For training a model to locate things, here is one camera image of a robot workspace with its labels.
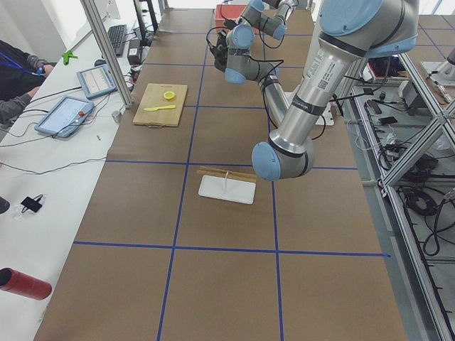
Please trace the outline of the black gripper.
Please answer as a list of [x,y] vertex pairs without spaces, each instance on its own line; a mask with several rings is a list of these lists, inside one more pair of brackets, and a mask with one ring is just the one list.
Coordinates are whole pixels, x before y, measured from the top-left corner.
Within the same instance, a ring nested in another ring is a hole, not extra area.
[[228,61],[228,44],[226,41],[227,32],[225,30],[221,30],[221,32],[217,33],[217,35],[217,42],[211,47],[211,53],[214,57],[214,66],[219,71],[225,71]]

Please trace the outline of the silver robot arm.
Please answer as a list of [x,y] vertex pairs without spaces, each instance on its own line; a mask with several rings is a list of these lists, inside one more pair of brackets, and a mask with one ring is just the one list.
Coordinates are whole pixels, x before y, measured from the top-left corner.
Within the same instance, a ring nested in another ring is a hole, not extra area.
[[312,1],[306,0],[252,0],[240,14],[237,24],[247,24],[275,40],[281,40],[287,31],[287,20],[292,13],[307,9],[310,5]]
[[310,133],[334,95],[348,68],[361,58],[407,52],[415,46],[418,1],[325,1],[314,35],[319,50],[294,96],[288,99],[270,62],[254,60],[253,30],[277,40],[284,37],[286,20],[297,1],[270,1],[277,10],[264,14],[265,1],[250,1],[238,24],[226,36],[225,79],[242,85],[257,82],[269,104],[276,129],[252,150],[255,173],[264,180],[298,178],[314,164]]

